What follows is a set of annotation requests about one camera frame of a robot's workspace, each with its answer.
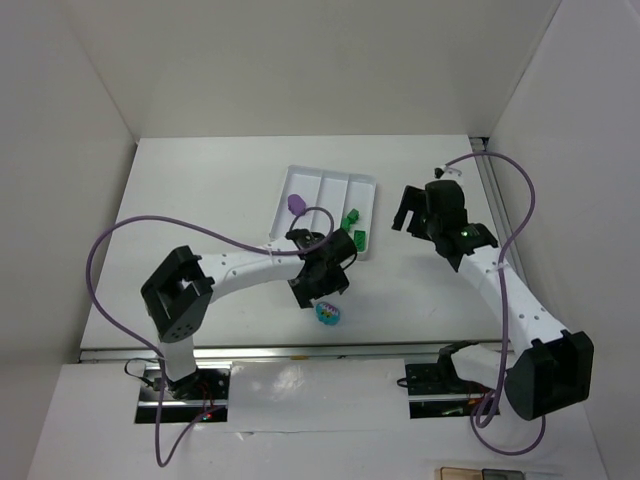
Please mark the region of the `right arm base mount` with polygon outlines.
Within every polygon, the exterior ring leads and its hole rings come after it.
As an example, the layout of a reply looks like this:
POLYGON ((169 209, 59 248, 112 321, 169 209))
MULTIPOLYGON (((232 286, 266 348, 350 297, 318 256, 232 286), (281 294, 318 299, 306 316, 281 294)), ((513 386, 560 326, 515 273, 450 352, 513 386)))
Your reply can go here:
POLYGON ((407 392, 411 419, 469 417, 489 392, 443 373, 436 363, 406 364, 396 384, 407 392))

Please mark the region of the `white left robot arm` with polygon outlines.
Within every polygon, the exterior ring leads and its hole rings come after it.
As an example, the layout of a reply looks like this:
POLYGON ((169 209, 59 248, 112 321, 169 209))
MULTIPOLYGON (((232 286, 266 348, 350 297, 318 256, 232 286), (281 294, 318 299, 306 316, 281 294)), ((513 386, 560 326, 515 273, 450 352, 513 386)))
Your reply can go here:
POLYGON ((349 287, 343 263, 357 257, 342 229, 329 235, 295 229, 260 247, 200 256, 188 246, 169 253, 143 284, 141 295, 154 322, 166 383, 176 399, 188 399, 206 384, 194 357, 193 336, 210 304, 236 291, 285 281, 302 309, 349 287))

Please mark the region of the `purple rounded lego piece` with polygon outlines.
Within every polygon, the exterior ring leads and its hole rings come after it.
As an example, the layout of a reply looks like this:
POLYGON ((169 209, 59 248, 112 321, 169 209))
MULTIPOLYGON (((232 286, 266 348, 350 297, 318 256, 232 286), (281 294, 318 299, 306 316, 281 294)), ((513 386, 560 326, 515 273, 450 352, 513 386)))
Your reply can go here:
POLYGON ((298 194, 290 194, 287 197, 287 209, 294 216, 303 215, 307 205, 304 199, 298 194))

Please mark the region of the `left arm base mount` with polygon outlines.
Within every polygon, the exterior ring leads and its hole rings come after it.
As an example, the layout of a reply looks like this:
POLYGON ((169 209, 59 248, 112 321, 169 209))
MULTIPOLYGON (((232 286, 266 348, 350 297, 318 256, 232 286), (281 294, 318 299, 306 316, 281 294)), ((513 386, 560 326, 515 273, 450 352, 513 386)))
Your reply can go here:
MULTIPOLYGON (((160 399, 161 373, 155 364, 127 362, 124 373, 139 382, 135 423, 153 424, 160 399)), ((201 367, 178 382, 165 382, 161 423, 188 424, 196 417, 203 423, 226 423, 228 419, 229 367, 201 367)))

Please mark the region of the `green sloped lego brick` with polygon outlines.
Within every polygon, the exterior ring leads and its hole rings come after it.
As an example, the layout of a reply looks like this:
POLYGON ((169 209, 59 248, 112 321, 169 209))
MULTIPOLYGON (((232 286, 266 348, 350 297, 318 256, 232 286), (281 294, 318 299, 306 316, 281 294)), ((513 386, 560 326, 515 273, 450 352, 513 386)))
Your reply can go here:
POLYGON ((347 215, 347 218, 351 221, 351 222, 357 222, 360 218, 360 212, 357 209, 352 209, 349 214, 347 215))

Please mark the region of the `green long lego brick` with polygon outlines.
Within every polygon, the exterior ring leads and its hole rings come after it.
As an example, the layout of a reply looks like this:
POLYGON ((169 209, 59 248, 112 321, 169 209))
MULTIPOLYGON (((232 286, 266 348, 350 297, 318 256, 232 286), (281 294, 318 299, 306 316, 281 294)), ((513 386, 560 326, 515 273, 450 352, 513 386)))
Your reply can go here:
POLYGON ((364 230, 355 230, 353 241, 358 252, 364 252, 367 249, 367 233, 364 230))

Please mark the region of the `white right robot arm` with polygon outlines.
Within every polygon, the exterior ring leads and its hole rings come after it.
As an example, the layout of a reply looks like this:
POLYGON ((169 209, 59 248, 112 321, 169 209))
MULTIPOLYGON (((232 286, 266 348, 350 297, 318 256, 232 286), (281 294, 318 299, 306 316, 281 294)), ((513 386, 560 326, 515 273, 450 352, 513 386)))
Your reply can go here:
POLYGON ((476 288, 497 316, 515 361, 476 342, 442 348, 437 378, 451 385, 473 382, 505 394, 524 420, 534 420, 585 401, 590 395, 594 344, 583 331, 570 332, 550 314, 509 265, 497 239, 468 219, 462 187, 435 180, 406 186, 394 230, 434 244, 454 271, 476 288))

